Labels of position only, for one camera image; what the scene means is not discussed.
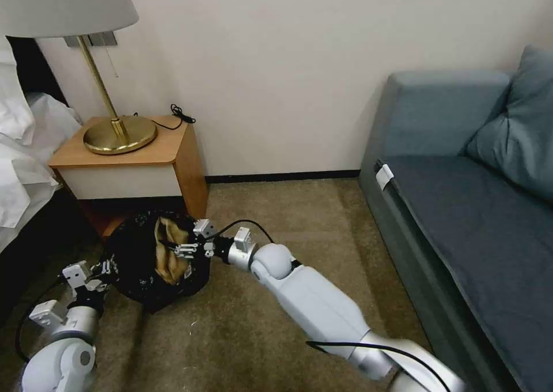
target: lamp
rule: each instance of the lamp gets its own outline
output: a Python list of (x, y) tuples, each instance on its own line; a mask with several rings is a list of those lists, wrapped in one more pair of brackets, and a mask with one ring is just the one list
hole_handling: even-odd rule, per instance
[(131, 0), (0, 0), (0, 33), (28, 38), (77, 35), (111, 117), (85, 132), (83, 142), (94, 153), (126, 153), (147, 145), (157, 135), (151, 120), (117, 115), (83, 38), (85, 34), (114, 31), (137, 21)]

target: brown carpet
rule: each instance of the brown carpet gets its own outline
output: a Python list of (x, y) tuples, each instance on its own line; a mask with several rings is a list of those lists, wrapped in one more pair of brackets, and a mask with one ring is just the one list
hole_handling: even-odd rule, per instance
[[(258, 221), (352, 297), (376, 332), (427, 347), (356, 180), (212, 185), (207, 216), (218, 227), (238, 218)], [(257, 230), (254, 235), (265, 241)], [(203, 290), (155, 315), (115, 290), (106, 310), (97, 341), (97, 392), (386, 387), (386, 381), (371, 382), (346, 361), (307, 347), (301, 329), (264, 287), (217, 259)], [(1, 329), (0, 390), (17, 390), (15, 320), (12, 315)], [(33, 330), (26, 329), (27, 337)]]

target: brass lamp stem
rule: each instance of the brass lamp stem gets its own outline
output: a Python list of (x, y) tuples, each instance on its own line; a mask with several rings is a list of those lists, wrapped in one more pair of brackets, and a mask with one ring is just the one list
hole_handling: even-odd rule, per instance
[(119, 119), (119, 116), (117, 115), (117, 112), (115, 111), (115, 107), (113, 106), (113, 103), (111, 102), (111, 98), (109, 97), (109, 94), (105, 89), (104, 81), (102, 80), (100, 72), (96, 67), (96, 63), (94, 62), (94, 58), (92, 58), (92, 54), (88, 49), (88, 45), (86, 45), (85, 39), (83, 38), (82, 35), (78, 35), (77, 40), (79, 41), (79, 46), (81, 47), (81, 52), (85, 57), (86, 63), (88, 64), (90, 71), (94, 76), (96, 85), (100, 90), (100, 94), (104, 99), (105, 106), (108, 108), (109, 115), (111, 117), (111, 125), (113, 126), (113, 130), (115, 131), (115, 135), (119, 138), (125, 139), (127, 137), (127, 131), (125, 129), (125, 125), (121, 122), (121, 120)]

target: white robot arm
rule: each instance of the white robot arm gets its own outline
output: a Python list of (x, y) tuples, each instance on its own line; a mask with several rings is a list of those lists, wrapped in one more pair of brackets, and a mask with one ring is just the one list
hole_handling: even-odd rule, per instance
[[(194, 233), (205, 238), (201, 255), (217, 256), (227, 264), (251, 271), (277, 298), (282, 308), (312, 339), (309, 345), (348, 360), (372, 380), (399, 369), (390, 392), (463, 392), (463, 381), (419, 345), (408, 340), (383, 338), (370, 330), (357, 304), (311, 267), (303, 266), (284, 245), (268, 244), (256, 251), (249, 229), (241, 227), (232, 245), (217, 249), (218, 241), (209, 220), (196, 223)], [(190, 255), (198, 244), (173, 247), (178, 256)], [(101, 315), (103, 287), (91, 280), (82, 262), (63, 274), (84, 304), (69, 309), (66, 317), (56, 312), (55, 301), (38, 305), (30, 318), (52, 330), (53, 343), (27, 365), (24, 392), (80, 392), (86, 390), (94, 365), (94, 335)]]
[(463, 381), (409, 340), (381, 337), (370, 330), (357, 304), (284, 245), (257, 252), (247, 228), (238, 230), (225, 262), (250, 270), (288, 315), (313, 339), (308, 344), (347, 359), (372, 380), (398, 368), (390, 392), (462, 392)]

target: black cable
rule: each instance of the black cable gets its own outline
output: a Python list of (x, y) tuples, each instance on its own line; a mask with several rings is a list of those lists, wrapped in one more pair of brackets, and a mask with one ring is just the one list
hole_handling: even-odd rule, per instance
[(251, 219), (239, 219), (239, 220), (235, 220), (233, 223), (231, 224), (228, 224), (226, 227), (224, 227), (221, 231), (213, 234), (213, 235), (210, 235), (209, 237), (206, 238), (206, 241), (210, 240), (210, 239), (213, 239), (215, 237), (218, 237), (219, 235), (221, 235), (223, 232), (225, 232), (226, 230), (232, 228), (234, 225), (238, 224), (238, 223), (241, 223), (241, 222), (248, 222), (250, 224), (254, 224), (257, 228), (259, 228), (263, 234), (265, 234), (265, 236), (267, 237), (267, 239), (269, 241), (271, 241), (272, 243), (274, 243), (274, 241), (272, 240), (271, 236), (269, 235), (269, 233), (267, 231), (265, 231), (265, 228), (263, 228), (260, 224), (258, 224), (257, 222), (255, 222), (254, 220), (251, 220)]
[(319, 346), (364, 347), (367, 349), (385, 350), (388, 352), (398, 353), (400, 355), (410, 357), (415, 362), (423, 365), (428, 370), (428, 372), (432, 373), (436, 377), (436, 379), (439, 380), (439, 382), (442, 384), (442, 386), (447, 392), (451, 392), (451, 389), (449, 389), (448, 385), (444, 382), (444, 380), (440, 377), (440, 375), (438, 375), (437, 372), (434, 369), (432, 369), (425, 361), (421, 360), (415, 355), (410, 354), (409, 352), (402, 351), (401, 349), (397, 349), (391, 346), (377, 345), (377, 344), (371, 344), (371, 343), (357, 343), (357, 342), (319, 342), (315, 340), (308, 340), (306, 343), (307, 343), (307, 346), (310, 346), (313, 349), (316, 349), (324, 353), (327, 353), (327, 351), (324, 349), (321, 349)]
[(193, 117), (187, 116), (183, 113), (183, 110), (177, 106), (175, 103), (171, 104), (171, 111), (173, 112), (173, 115), (180, 118), (180, 123), (175, 127), (169, 127), (165, 124), (158, 123), (155, 120), (152, 120), (154, 123), (156, 123), (158, 126), (161, 126), (163, 128), (166, 128), (167, 130), (177, 130), (183, 123), (183, 121), (186, 121), (188, 124), (194, 124), (196, 123), (196, 119)]
[(48, 291), (50, 291), (54, 287), (62, 284), (63, 282), (64, 282), (63, 276), (59, 275), (58, 278), (52, 284), (50, 284), (48, 286), (48, 288), (46, 288), (46, 290), (44, 290), (40, 294), (40, 296), (38, 296), (36, 298), (36, 300), (34, 302), (31, 303), (31, 305), (25, 310), (25, 313), (21, 316), (21, 319), (19, 320), (19, 323), (17, 324), (16, 336), (15, 336), (15, 339), (14, 339), (14, 346), (16, 348), (17, 356), (19, 356), (21, 358), (21, 360), (23, 360), (25, 363), (29, 363), (30, 359), (29, 359), (29, 357), (27, 357), (27, 355), (21, 349), (21, 330), (23, 329), (23, 324), (25, 323), (25, 321), (29, 317), (29, 314), (31, 313), (31, 311), (33, 311), (35, 306), (39, 303), (40, 299), (43, 296), (45, 296)]

